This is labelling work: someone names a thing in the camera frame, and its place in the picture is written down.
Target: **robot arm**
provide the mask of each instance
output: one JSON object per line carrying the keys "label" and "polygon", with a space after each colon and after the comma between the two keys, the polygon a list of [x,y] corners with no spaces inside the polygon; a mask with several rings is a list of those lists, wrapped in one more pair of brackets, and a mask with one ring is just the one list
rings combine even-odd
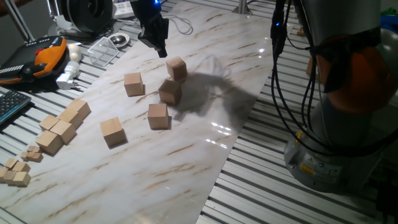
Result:
{"label": "robot arm", "polygon": [[155,48],[159,57],[166,57],[165,39],[169,36],[169,20],[160,14],[160,0],[133,0],[130,3],[141,23],[142,32],[138,39],[146,46]]}

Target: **metal slotted surface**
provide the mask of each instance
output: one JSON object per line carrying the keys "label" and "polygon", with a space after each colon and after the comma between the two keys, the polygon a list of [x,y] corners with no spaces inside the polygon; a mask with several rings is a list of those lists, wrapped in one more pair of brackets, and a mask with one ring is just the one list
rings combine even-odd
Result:
{"label": "metal slotted surface", "polygon": [[[162,9],[168,12],[179,1],[193,2],[233,10],[238,0],[169,0]],[[250,5],[255,16],[271,19],[275,8],[272,1]],[[295,35],[299,22],[291,15],[294,25],[290,39],[297,47],[306,47],[304,37]],[[91,64],[90,45],[81,45],[79,90],[49,91],[35,86],[24,93],[32,97],[35,106],[20,111],[0,129],[0,164],[25,150],[41,132],[39,122],[48,114],[58,116],[65,107],[84,92],[106,69],[117,61],[134,43],[140,28],[126,24],[119,32],[130,36],[131,42],[105,67]],[[279,79],[284,96],[299,116],[299,105],[308,77],[305,74],[310,54],[286,43],[279,60]],[[312,191],[295,180],[285,167],[284,146],[289,138],[271,99],[270,79],[265,83],[248,121],[236,141],[197,223],[370,223],[375,216],[377,190],[367,187],[358,196],[338,196]],[[7,89],[0,87],[0,94]],[[315,95],[314,105],[319,96]]]}

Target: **rectangular wooden block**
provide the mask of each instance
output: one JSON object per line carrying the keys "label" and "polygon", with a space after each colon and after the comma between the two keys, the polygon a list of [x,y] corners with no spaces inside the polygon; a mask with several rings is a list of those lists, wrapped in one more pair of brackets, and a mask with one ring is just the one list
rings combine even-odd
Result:
{"label": "rectangular wooden block", "polygon": [[84,100],[80,99],[74,99],[68,106],[67,109],[76,111],[78,115],[82,118],[85,119],[88,114],[91,113],[91,109],[88,106],[88,103]]}
{"label": "rectangular wooden block", "polygon": [[101,126],[102,135],[104,136],[108,147],[127,141],[126,133],[124,132],[118,117],[103,121],[99,125]]}
{"label": "rectangular wooden block", "polygon": [[76,136],[76,130],[72,124],[64,121],[59,121],[50,129],[50,131],[58,134],[64,144],[69,144],[69,142]]}
{"label": "rectangular wooden block", "polygon": [[151,104],[148,109],[148,122],[152,130],[169,128],[169,112],[166,104]]}
{"label": "rectangular wooden block", "polygon": [[21,159],[23,160],[23,161],[29,161],[29,159],[27,158],[27,153],[28,152],[23,152],[22,154],[21,154]]}
{"label": "rectangular wooden block", "polygon": [[29,172],[30,166],[26,162],[17,162],[14,168],[12,168],[12,171]]}
{"label": "rectangular wooden block", "polygon": [[14,177],[13,184],[19,187],[26,187],[31,180],[30,175],[27,172],[17,172]]}
{"label": "rectangular wooden block", "polygon": [[170,105],[177,105],[182,97],[181,84],[165,80],[159,88],[160,100]]}
{"label": "rectangular wooden block", "polygon": [[187,77],[187,64],[181,57],[175,57],[166,61],[167,71],[169,75],[175,80],[180,81]]}
{"label": "rectangular wooden block", "polygon": [[139,96],[144,94],[144,84],[141,73],[130,73],[124,75],[124,88],[127,96]]}
{"label": "rectangular wooden block", "polygon": [[15,185],[13,180],[16,174],[17,171],[12,171],[12,170],[7,171],[6,175],[3,178],[3,181],[8,185]]}
{"label": "rectangular wooden block", "polygon": [[50,131],[44,131],[43,134],[37,138],[36,143],[41,149],[53,155],[63,146],[61,138]]}
{"label": "rectangular wooden block", "polygon": [[0,183],[4,183],[4,176],[7,174],[8,168],[0,168]]}
{"label": "rectangular wooden block", "polygon": [[59,121],[58,118],[48,115],[42,122],[39,123],[39,126],[42,128],[43,131],[50,130],[57,122]]}
{"label": "rectangular wooden block", "polygon": [[60,116],[58,116],[58,119],[71,123],[75,130],[79,128],[79,126],[82,124],[83,119],[81,116],[78,115],[76,111],[70,110],[70,109],[65,109]]}
{"label": "rectangular wooden block", "polygon": [[15,164],[17,164],[18,160],[14,158],[9,158],[7,162],[4,164],[4,167],[8,169],[14,168]]}
{"label": "rectangular wooden block", "polygon": [[41,152],[36,152],[36,153],[33,152],[33,154],[28,156],[28,158],[30,161],[33,161],[33,162],[42,162],[43,154]]}

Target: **keyboard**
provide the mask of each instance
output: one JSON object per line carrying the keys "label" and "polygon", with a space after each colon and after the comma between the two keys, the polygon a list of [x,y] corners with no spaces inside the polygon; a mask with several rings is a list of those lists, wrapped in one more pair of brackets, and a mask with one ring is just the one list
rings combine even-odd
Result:
{"label": "keyboard", "polygon": [[30,97],[11,90],[0,96],[0,124],[3,124],[30,101]]}

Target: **wooden block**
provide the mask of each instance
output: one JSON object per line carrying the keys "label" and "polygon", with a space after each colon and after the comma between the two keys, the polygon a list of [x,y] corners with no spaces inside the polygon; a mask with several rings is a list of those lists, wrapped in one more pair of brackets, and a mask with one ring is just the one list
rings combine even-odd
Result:
{"label": "wooden block", "polygon": [[43,131],[50,130],[57,122],[59,121],[58,118],[48,115],[42,122],[39,123],[39,126],[42,128]]}
{"label": "wooden block", "polygon": [[0,169],[0,183],[4,183],[4,176],[7,174],[8,168]]}
{"label": "wooden block", "polygon": [[17,162],[14,168],[12,168],[12,171],[29,172],[30,166],[26,162]]}
{"label": "wooden block", "polygon": [[[312,62],[312,57],[311,57],[310,61],[308,62],[307,71],[306,71],[306,74],[310,75],[310,76],[311,76],[311,72],[312,72],[312,63],[313,62]],[[318,74],[315,75],[315,79],[319,81],[319,75]]]}
{"label": "wooden block", "polygon": [[33,155],[31,155],[31,156],[29,157],[29,160],[30,160],[30,161],[33,161],[33,162],[42,162],[42,160],[43,160],[43,154],[42,154],[41,152],[33,153]]}
{"label": "wooden block", "polygon": [[64,144],[68,144],[76,136],[76,130],[72,124],[64,121],[59,121],[50,131],[58,134]]}
{"label": "wooden block", "polygon": [[43,134],[39,138],[37,138],[36,143],[40,146],[41,149],[53,155],[57,153],[58,150],[63,146],[61,138],[57,134],[54,134],[50,131],[44,131]]}
{"label": "wooden block", "polygon": [[298,31],[297,31],[297,35],[299,36],[305,36],[304,31],[303,31],[303,27],[301,27]]}
{"label": "wooden block", "polygon": [[71,123],[75,130],[79,128],[79,126],[82,124],[83,119],[81,116],[78,115],[76,111],[70,110],[70,109],[65,109],[60,116],[58,116],[58,119]]}
{"label": "wooden block", "polygon": [[17,159],[9,158],[7,162],[4,164],[4,167],[12,169],[15,166],[15,164],[17,164],[17,162],[18,162]]}
{"label": "wooden block", "polygon": [[74,99],[68,106],[67,109],[76,111],[78,115],[85,119],[88,114],[91,113],[91,109],[88,106],[88,103],[84,100]]}
{"label": "wooden block", "polygon": [[141,73],[131,73],[124,75],[124,88],[127,96],[138,96],[144,94],[144,84],[142,83]]}
{"label": "wooden block", "polygon": [[3,181],[8,185],[15,185],[13,180],[16,174],[17,171],[12,171],[12,170],[7,171],[6,175],[3,177]]}
{"label": "wooden block", "polygon": [[14,177],[13,184],[19,187],[26,187],[29,184],[31,177],[27,172],[17,172]]}
{"label": "wooden block", "polygon": [[103,121],[99,125],[108,147],[127,141],[126,133],[124,133],[118,117]]}
{"label": "wooden block", "polygon": [[167,71],[175,81],[183,80],[187,77],[187,64],[180,58],[175,57],[166,61]]}
{"label": "wooden block", "polygon": [[22,159],[23,161],[29,161],[29,159],[27,158],[27,153],[28,153],[28,152],[23,152],[23,153],[21,154],[21,159]]}
{"label": "wooden block", "polygon": [[165,80],[159,88],[159,95],[162,102],[175,106],[181,100],[181,84]]}
{"label": "wooden block", "polygon": [[169,128],[169,112],[166,104],[151,104],[148,109],[148,122],[152,130]]}

